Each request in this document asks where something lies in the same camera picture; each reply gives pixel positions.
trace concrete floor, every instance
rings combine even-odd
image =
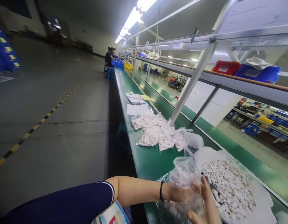
[[[84,82],[0,167],[0,215],[41,195],[112,176],[104,59],[23,36],[10,42],[22,69],[0,83],[0,158]]]
[[[230,120],[222,120],[216,128],[288,180],[288,155],[259,138],[243,133],[240,126]]]
[[[142,72],[138,72],[138,74],[141,75],[143,78],[146,78],[147,72],[142,71]],[[180,96],[180,92],[178,92],[176,89],[170,88],[168,86],[168,83],[163,81],[163,77],[149,74],[147,80],[153,81],[154,83],[156,83],[159,87],[161,87],[163,90],[168,92],[173,97]]]

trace person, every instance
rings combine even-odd
[[[188,211],[194,224],[222,224],[214,205],[211,190],[205,177],[202,185],[189,189],[174,188],[170,183],[142,180],[127,176],[116,176],[91,184],[60,190],[11,210],[2,223],[87,223],[102,213],[115,201],[122,207],[139,203],[164,200],[184,201],[189,195],[201,192],[205,200],[204,217]]]
[[[108,52],[106,53],[106,56],[105,56],[105,64],[110,68],[114,67],[112,65],[112,60],[115,61],[115,52],[116,52],[116,48],[108,47]]]

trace human hand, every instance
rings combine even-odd
[[[210,185],[208,184],[206,178],[203,175],[201,177],[201,181],[201,194],[205,202],[204,216],[201,218],[195,212],[188,211],[187,217],[194,224],[222,224],[218,209],[214,205]]]
[[[188,198],[188,196],[194,194],[194,193],[200,193],[201,192],[201,185],[197,181],[197,184],[191,185],[190,188],[179,188],[179,187],[173,187],[170,183],[164,183],[163,184],[163,198],[166,200],[171,200],[175,202],[182,202]]]

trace white wall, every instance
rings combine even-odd
[[[28,27],[29,31],[46,36],[43,24],[40,22],[40,18],[33,0],[26,0],[27,7],[30,11],[31,18],[29,19],[20,14],[10,11],[7,7],[0,4],[0,16],[5,23],[5,26],[10,31],[25,31]]]
[[[71,39],[82,40],[93,45],[93,52],[105,56],[107,53],[107,47],[115,47],[116,55],[119,54],[118,45],[115,44],[115,39],[107,32],[96,28],[90,24],[86,24],[82,21],[66,21],[69,25]]]
[[[185,102],[185,106],[190,108],[195,113],[198,113],[213,90],[214,86],[198,81]],[[201,114],[201,117],[215,127],[231,111],[231,109],[241,98],[242,96],[238,94],[219,89],[204,112]]]

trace red plastic crate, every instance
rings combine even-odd
[[[238,62],[217,61],[212,71],[226,75],[235,75],[241,65]]]

